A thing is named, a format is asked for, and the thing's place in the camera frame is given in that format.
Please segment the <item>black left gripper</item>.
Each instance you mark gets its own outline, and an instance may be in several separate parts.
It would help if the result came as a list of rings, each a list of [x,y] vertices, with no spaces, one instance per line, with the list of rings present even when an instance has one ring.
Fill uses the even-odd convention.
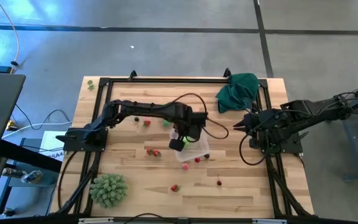
[[[200,124],[178,124],[175,123],[173,126],[174,132],[177,137],[172,138],[168,144],[168,147],[173,150],[181,151],[184,147],[183,138],[189,136],[196,142],[200,139],[201,131],[204,130],[204,126]]]

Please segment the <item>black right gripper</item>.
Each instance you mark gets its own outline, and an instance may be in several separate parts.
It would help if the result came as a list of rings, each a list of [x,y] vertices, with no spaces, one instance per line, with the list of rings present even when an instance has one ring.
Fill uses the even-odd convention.
[[[258,132],[252,131],[258,124],[259,119],[257,115],[249,113],[247,115],[244,115],[243,119],[234,125],[240,127],[233,127],[233,130],[249,133],[251,136],[251,139],[249,140],[249,146],[253,149],[259,149],[260,141],[258,139]]]

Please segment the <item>clear plastic tupperware container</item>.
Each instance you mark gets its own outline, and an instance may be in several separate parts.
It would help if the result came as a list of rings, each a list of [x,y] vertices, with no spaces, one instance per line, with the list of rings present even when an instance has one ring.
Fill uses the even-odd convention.
[[[173,150],[176,159],[179,162],[185,162],[196,157],[202,157],[205,154],[210,153],[210,148],[208,144],[208,138],[206,133],[202,130],[200,139],[194,143],[191,143],[187,148],[184,148],[181,151]]]

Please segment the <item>dark green cloth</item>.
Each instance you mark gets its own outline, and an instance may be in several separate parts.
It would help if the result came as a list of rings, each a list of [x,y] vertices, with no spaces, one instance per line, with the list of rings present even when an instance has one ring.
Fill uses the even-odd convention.
[[[253,73],[238,73],[227,78],[227,85],[223,86],[216,98],[218,111],[242,111],[250,108],[255,101],[259,89],[259,79]]]

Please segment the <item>green spiky artificial plant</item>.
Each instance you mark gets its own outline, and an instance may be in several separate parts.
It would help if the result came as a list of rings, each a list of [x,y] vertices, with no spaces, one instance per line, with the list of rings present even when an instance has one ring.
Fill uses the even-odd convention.
[[[128,186],[121,174],[104,174],[93,180],[89,194],[103,208],[118,206],[127,196]]]

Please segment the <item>white paper label sheet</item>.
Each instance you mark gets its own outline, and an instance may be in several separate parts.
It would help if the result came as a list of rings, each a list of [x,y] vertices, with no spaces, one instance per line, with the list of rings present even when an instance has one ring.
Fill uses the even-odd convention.
[[[63,161],[65,153],[63,152],[64,143],[56,138],[56,136],[64,136],[65,131],[45,131],[39,152],[52,159]]]

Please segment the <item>black desk beam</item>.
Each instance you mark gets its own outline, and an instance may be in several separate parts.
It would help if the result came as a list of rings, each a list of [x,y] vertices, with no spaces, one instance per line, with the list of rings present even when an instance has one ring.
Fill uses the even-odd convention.
[[[60,172],[62,165],[62,162],[56,159],[31,151],[5,140],[0,140],[0,157],[23,162],[54,172]]]

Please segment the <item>silver metal tube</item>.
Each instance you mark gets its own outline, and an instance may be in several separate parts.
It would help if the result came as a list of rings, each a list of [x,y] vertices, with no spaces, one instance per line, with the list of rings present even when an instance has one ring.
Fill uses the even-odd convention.
[[[2,175],[6,176],[6,177],[11,177],[11,178],[18,178],[20,179],[25,173],[20,171],[20,170],[16,170],[16,169],[12,169],[10,167],[5,167],[2,170]]]

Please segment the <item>black metal table frame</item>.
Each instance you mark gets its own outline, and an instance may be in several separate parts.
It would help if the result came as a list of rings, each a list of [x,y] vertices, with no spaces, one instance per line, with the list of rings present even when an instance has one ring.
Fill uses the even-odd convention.
[[[88,89],[92,80],[94,89]],[[84,77],[76,101],[75,127],[97,118],[103,105],[115,99],[164,104],[178,98],[195,111],[208,110],[209,159],[189,161],[184,170],[168,148],[170,128],[152,119],[149,126],[125,119],[108,133],[99,174],[124,176],[128,193],[114,208],[94,204],[87,193],[73,207],[73,213],[92,217],[130,218],[157,214],[171,218],[272,218],[276,213],[294,214],[288,199],[268,175],[259,151],[248,146],[244,134],[233,130],[242,112],[217,110],[216,93],[225,78],[179,77]],[[154,156],[154,150],[161,153]],[[220,177],[222,186],[217,185]],[[171,186],[179,185],[177,192]]]

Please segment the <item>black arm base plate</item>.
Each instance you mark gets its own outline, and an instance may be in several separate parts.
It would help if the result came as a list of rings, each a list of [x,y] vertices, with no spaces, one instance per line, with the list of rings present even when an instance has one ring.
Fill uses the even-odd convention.
[[[299,154],[303,152],[300,135],[282,134],[276,130],[258,131],[259,147],[269,155],[279,153]]]
[[[69,128],[64,135],[55,136],[67,152],[103,152],[106,149],[108,129]]]

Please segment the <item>silver metal bracket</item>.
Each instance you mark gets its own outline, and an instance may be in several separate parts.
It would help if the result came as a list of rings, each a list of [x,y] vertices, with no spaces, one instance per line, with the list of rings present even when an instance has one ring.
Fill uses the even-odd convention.
[[[288,224],[288,222],[281,219],[255,218],[252,224]]]
[[[92,218],[80,218],[78,224],[107,224],[113,223],[113,217],[92,217]]]

